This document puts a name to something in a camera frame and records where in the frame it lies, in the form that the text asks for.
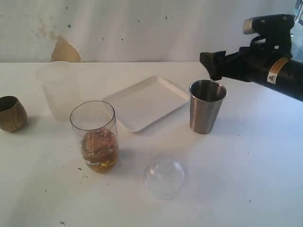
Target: wooden cup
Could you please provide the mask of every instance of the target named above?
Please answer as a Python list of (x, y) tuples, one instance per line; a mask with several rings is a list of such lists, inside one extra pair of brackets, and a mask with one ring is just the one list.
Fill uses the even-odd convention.
[(0, 98), (0, 128), (4, 131), (21, 129), (27, 121), (23, 105), (14, 96)]

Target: brown liquid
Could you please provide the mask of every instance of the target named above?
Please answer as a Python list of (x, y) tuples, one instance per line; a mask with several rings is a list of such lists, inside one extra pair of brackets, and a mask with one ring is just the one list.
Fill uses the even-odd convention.
[(89, 168), (104, 173), (117, 162), (118, 142), (111, 131), (88, 132), (81, 142), (81, 151)]

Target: white wall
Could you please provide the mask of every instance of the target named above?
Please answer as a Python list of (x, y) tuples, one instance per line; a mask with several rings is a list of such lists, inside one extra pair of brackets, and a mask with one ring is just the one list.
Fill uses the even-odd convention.
[(57, 35), (78, 50), (81, 61), (197, 61), (202, 51), (248, 45), (245, 19), (291, 13), (294, 5), (295, 0), (0, 0), (0, 62), (50, 61)]

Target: stainless steel cup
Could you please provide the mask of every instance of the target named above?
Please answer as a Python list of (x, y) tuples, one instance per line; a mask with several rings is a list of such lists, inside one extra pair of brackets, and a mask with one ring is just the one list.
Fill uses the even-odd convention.
[(214, 126), (226, 88), (212, 80), (198, 80), (189, 86), (190, 127), (199, 134), (208, 134)]

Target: cup rim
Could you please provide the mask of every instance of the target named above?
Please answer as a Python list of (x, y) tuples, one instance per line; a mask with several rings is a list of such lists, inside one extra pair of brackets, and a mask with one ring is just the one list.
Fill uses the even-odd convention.
[[(95, 128), (95, 129), (81, 129), (81, 128), (75, 126), (75, 125), (73, 124), (72, 120), (71, 120), (72, 114), (74, 113), (74, 111), (75, 111), (78, 107), (80, 107), (80, 106), (82, 106), (82, 105), (84, 105), (84, 104), (87, 104), (87, 103), (91, 103), (91, 102), (101, 102), (101, 103), (108, 104), (108, 105), (113, 109), (113, 112), (114, 112), (113, 117), (108, 121), (107, 124), (103, 125), (102, 127)], [(113, 106), (112, 106), (110, 103), (105, 102), (105, 101), (100, 101), (100, 100), (92, 100), (92, 101), (88, 101), (88, 102), (85, 102), (85, 103), (82, 103), (82, 104), (78, 105), (78, 106), (71, 112), (71, 115), (70, 115), (70, 123), (71, 123), (71, 125), (72, 125), (73, 127), (75, 127), (76, 129), (79, 129), (79, 130), (81, 130), (81, 131), (94, 131), (94, 130), (102, 129), (102, 128), (106, 127), (107, 125), (109, 125), (109, 124), (112, 122), (112, 120), (115, 118), (115, 116), (116, 116), (115, 109), (113, 108)]]
[(17, 103), (18, 103), (18, 101), (19, 101), (18, 98), (15, 97), (15, 96), (3, 96), (3, 97), (0, 97), (0, 100), (3, 99), (3, 98), (7, 98), (7, 97), (12, 97), (12, 98), (14, 98), (15, 101), (16, 101), (16, 103), (15, 103), (13, 106), (11, 106), (9, 109), (3, 110), (3, 111), (0, 110), (0, 113), (3, 113), (3, 112), (6, 112), (6, 111), (11, 110), (12, 108), (14, 108), (14, 107), (17, 105)]
[[(208, 81), (208, 82), (210, 82), (210, 83), (214, 83), (214, 84), (219, 85), (220, 87), (223, 87), (223, 89), (224, 89), (225, 92), (226, 92), (226, 95), (225, 95), (223, 98), (221, 98), (221, 99), (219, 99), (219, 100), (215, 100), (215, 101), (205, 101), (205, 100), (203, 100), (203, 99), (201, 99), (201, 98), (198, 98), (198, 97), (194, 96), (193, 93), (191, 92), (191, 87), (193, 86), (193, 84), (195, 84), (195, 83), (197, 83), (197, 82), (200, 82), (200, 81)], [(189, 86), (189, 93), (190, 93), (190, 95), (191, 95), (192, 97), (198, 99), (198, 100), (201, 101), (201, 102), (206, 102), (206, 103), (216, 103), (216, 102), (220, 102), (220, 101), (223, 101), (223, 100), (227, 97), (227, 89), (226, 89), (226, 87), (223, 86), (222, 84), (220, 84), (220, 83), (218, 83), (218, 82), (216, 82), (216, 81), (210, 80), (210, 79), (200, 79), (200, 80), (196, 80), (195, 82), (191, 83), (191, 85)]]

